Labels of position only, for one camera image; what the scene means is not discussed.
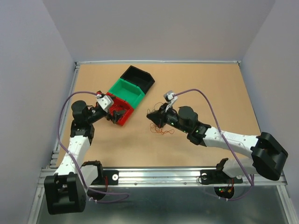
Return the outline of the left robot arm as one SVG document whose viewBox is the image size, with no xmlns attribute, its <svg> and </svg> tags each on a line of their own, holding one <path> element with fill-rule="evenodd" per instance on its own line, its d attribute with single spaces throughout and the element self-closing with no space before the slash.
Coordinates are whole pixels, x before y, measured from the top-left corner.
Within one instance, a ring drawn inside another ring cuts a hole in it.
<svg viewBox="0 0 299 224">
<path fill-rule="evenodd" d="M 73 121 L 68 147 L 63 147 L 65 155 L 53 175 L 45 177 L 44 190 L 48 213 L 51 215 L 83 212 L 86 201 L 102 202 L 108 191 L 92 189 L 108 179 L 104 177 L 100 161 L 84 161 L 84 156 L 94 137 L 93 124 L 106 117 L 113 105 L 109 96 L 98 97 L 94 107 L 78 100 L 71 105 Z"/>
</svg>

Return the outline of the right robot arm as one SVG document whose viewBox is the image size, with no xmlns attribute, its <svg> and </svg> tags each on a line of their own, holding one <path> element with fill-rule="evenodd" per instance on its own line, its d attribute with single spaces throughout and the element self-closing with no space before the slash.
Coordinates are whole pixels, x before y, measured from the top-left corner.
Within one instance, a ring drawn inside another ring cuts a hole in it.
<svg viewBox="0 0 299 224">
<path fill-rule="evenodd" d="M 187 139 L 195 145 L 242 154 L 244 157 L 241 159 L 225 158 L 218 163 L 215 177 L 220 182 L 243 174 L 259 174 L 268 180 L 277 181 L 288 157 L 287 151 L 270 133 L 262 132 L 254 136 L 219 131 L 216 127 L 200 122 L 198 114 L 189 106 L 182 106 L 176 111 L 163 104 L 146 117 L 159 128 L 170 125 L 186 133 Z"/>
</svg>

